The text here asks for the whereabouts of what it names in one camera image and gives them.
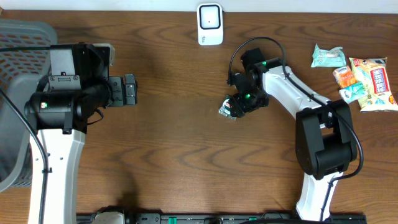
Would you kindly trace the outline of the round black red tin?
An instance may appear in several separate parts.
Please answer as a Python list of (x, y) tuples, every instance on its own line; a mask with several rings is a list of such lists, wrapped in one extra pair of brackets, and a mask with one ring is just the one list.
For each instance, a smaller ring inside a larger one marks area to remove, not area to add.
[(227, 95), (218, 110), (219, 114), (235, 121), (236, 120), (236, 107), (233, 103), (232, 97)]

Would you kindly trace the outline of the green tissue pack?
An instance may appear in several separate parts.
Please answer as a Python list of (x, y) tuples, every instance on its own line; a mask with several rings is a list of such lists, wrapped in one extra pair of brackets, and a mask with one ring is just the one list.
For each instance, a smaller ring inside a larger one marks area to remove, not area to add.
[(342, 47), (335, 47), (331, 50), (320, 49), (316, 44), (313, 52), (312, 68), (333, 67), (340, 68), (346, 66), (346, 59)]

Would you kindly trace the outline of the small orange box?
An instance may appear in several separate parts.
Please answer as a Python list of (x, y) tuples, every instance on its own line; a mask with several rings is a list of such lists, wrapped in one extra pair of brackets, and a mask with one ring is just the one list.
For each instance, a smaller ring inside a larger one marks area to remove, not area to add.
[(345, 88), (358, 82), (349, 66), (336, 68), (333, 71), (333, 76), (340, 88)]

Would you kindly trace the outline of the small green tissue packet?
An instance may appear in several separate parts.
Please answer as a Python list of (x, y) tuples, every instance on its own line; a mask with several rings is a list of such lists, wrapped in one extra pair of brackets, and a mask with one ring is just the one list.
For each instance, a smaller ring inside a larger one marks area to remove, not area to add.
[(357, 82), (340, 89), (339, 94), (347, 104), (350, 104), (368, 95), (364, 85), (361, 82)]

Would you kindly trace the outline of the yellow wet wipes pack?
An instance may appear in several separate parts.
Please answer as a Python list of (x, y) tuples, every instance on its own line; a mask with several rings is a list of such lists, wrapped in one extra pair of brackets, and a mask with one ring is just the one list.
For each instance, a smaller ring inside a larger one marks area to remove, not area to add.
[(355, 78), (364, 85), (366, 96), (358, 100), (361, 112), (394, 111), (397, 103), (392, 95), (386, 71), (387, 57), (349, 58)]

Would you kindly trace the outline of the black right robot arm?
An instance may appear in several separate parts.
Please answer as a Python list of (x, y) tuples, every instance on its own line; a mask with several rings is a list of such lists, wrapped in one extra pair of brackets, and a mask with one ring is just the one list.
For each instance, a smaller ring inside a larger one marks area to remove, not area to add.
[(338, 178), (357, 157), (348, 104), (320, 96), (299, 80), (279, 58), (244, 59), (245, 73), (229, 73), (237, 89), (230, 113), (240, 118), (275, 98), (295, 119), (295, 154), (304, 171), (296, 204), (300, 219), (326, 221)]

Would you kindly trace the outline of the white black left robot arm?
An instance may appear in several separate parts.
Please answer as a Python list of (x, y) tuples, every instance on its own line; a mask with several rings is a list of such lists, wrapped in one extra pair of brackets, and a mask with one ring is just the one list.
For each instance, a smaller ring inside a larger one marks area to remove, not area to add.
[(25, 104), (33, 172), (29, 223), (76, 223), (78, 167), (88, 119), (101, 108), (137, 103), (137, 81), (103, 75), (51, 75), (48, 91)]

